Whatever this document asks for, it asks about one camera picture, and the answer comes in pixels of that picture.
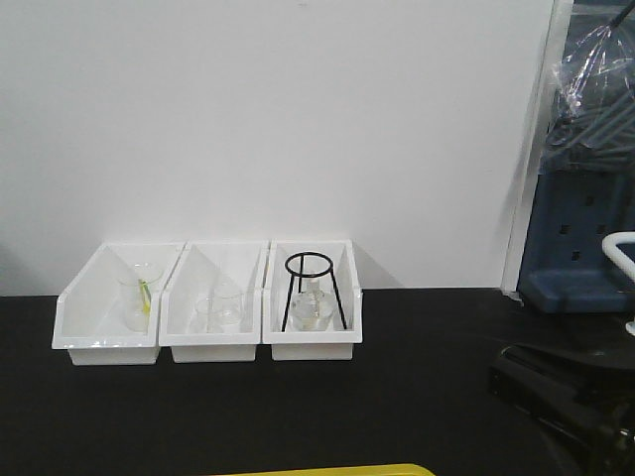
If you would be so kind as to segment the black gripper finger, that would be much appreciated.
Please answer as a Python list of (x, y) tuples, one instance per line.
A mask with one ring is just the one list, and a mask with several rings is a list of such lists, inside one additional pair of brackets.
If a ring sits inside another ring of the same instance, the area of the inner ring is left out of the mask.
[(634, 362), (527, 343), (498, 354), (498, 369), (538, 395), (561, 395), (577, 402), (634, 398)]
[(580, 446), (620, 444), (620, 366), (606, 355), (500, 354), (489, 391)]

